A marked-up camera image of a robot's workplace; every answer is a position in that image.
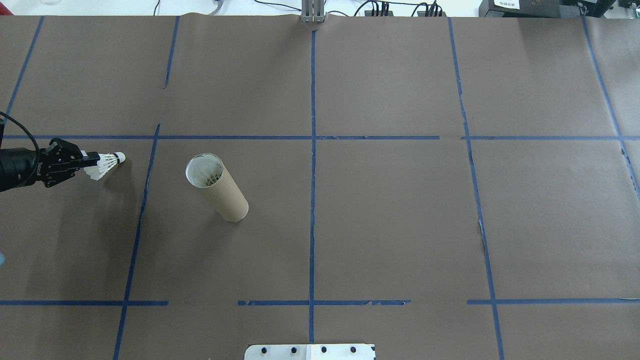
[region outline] metal bracket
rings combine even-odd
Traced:
[[[252,345],[244,360],[375,360],[370,344]]]
[[[302,0],[302,22],[324,22],[324,0]]]

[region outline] black device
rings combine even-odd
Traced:
[[[97,165],[100,154],[84,152],[73,143],[53,138],[46,149],[40,149],[31,133],[19,122],[0,111],[0,116],[18,125],[29,137],[35,150],[23,147],[0,149],[0,192],[30,186],[42,181],[50,188],[76,175],[83,167]],[[0,146],[4,134],[4,121],[0,121]]]
[[[483,0],[478,8],[480,17],[580,17],[576,4],[561,0]]]

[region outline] black cable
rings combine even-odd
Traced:
[[[362,8],[363,8],[367,3],[373,3],[373,4],[375,4],[375,5],[376,5],[376,9],[378,9],[378,2],[377,2],[377,1],[374,1],[374,0],[366,0],[364,3],[362,3],[362,4],[360,5],[360,7],[358,8],[358,10],[356,10],[356,12],[353,14],[353,16],[357,16],[357,15],[358,15],[358,12],[360,12],[360,10],[361,10],[361,9],[362,9]]]
[[[343,13],[343,12],[339,12],[338,10],[331,10],[330,12],[327,12],[327,13],[341,13],[341,14],[343,14],[344,16],[349,16],[349,15],[347,15],[347,14]]]
[[[429,9],[429,14],[425,14],[425,16],[433,16],[436,11],[438,11],[438,2],[434,0],[433,4],[431,4],[431,9]]]
[[[27,136],[29,137],[31,142],[33,142],[33,146],[36,148],[36,159],[35,159],[34,164],[33,164],[33,170],[31,171],[31,173],[29,174],[29,176],[27,176],[27,178],[25,180],[23,180],[21,183],[19,183],[18,185],[15,186],[16,188],[19,188],[19,187],[25,185],[27,183],[27,181],[29,181],[36,174],[36,171],[38,171],[38,164],[40,163],[40,147],[38,146],[38,142],[36,141],[36,138],[34,138],[33,135],[29,132],[29,130],[27,130],[27,128],[24,127],[21,123],[19,123],[17,120],[15,120],[11,116],[9,116],[9,115],[1,112],[1,111],[0,111],[0,116],[3,116],[7,120],[11,120],[11,122],[13,122],[14,124],[18,125],[18,127],[21,128],[22,131],[24,131],[25,134],[27,134]]]
[[[413,9],[413,12],[411,13],[411,16],[413,17],[413,16],[415,15],[415,12],[416,12],[416,11],[418,11],[418,8],[419,8],[420,6],[423,6],[423,5],[424,5],[424,7],[425,7],[425,9],[424,9],[424,13],[428,12],[428,11],[429,11],[429,4],[427,4],[427,3],[419,3],[419,4],[418,4],[418,5],[416,5],[416,6],[415,6],[415,8]]]
[[[289,6],[289,5],[276,4],[276,3],[267,3],[267,2],[264,2],[264,1],[260,1],[260,0],[253,0],[253,1],[254,1],[254,2],[256,2],[256,3],[259,3],[259,4],[265,4],[265,5],[277,5],[277,6],[284,6],[284,7],[286,7],[286,8],[290,8],[290,9],[292,9],[292,10],[296,10],[297,12],[301,12],[301,11],[302,11],[302,9],[294,8],[293,6]]]
[[[154,16],[156,16],[156,10],[158,9],[159,5],[160,5],[160,0],[158,0],[158,2],[156,3],[156,7],[154,8]]]

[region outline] metal stand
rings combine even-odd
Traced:
[[[302,22],[324,22],[324,0],[302,0]]]

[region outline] white label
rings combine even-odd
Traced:
[[[520,0],[493,0],[495,6],[507,9],[520,9]]]

